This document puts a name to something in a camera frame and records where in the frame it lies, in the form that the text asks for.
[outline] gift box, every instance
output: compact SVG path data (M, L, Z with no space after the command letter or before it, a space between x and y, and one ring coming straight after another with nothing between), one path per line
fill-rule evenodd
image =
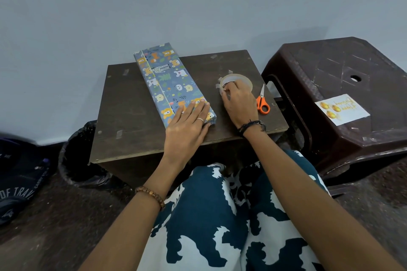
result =
M196 107L205 99L170 43L138 51L134 58L165 127L180 106L184 106L185 110L191 101L195 101ZM212 108L206 122L216 123Z

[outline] orange scissors handle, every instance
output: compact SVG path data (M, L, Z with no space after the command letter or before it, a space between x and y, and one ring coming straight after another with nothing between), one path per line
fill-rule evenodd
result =
M270 111L270 106L267 104L266 99L264 97L258 96L256 99L257 102L257 110L261 114L268 114Z

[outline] dark brown plastic stool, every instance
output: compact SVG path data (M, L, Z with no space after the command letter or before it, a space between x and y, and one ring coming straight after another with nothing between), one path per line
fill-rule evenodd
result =
M355 37L284 44L262 73L289 103L301 152L325 177L350 164L407 153L407 74ZM348 94L369 117L336 126L315 102Z

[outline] scissors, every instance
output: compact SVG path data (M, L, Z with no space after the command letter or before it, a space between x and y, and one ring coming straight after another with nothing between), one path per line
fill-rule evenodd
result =
M267 104L266 99L264 98L264 84L261 89L260 95L256 99L257 110L262 114L268 114L270 111L270 106Z

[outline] pants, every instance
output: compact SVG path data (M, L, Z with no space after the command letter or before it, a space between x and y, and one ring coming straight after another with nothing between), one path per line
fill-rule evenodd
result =
M327 191L300 152L286 153ZM223 169L196 167L165 201L138 270L323 270L261 163L229 177Z

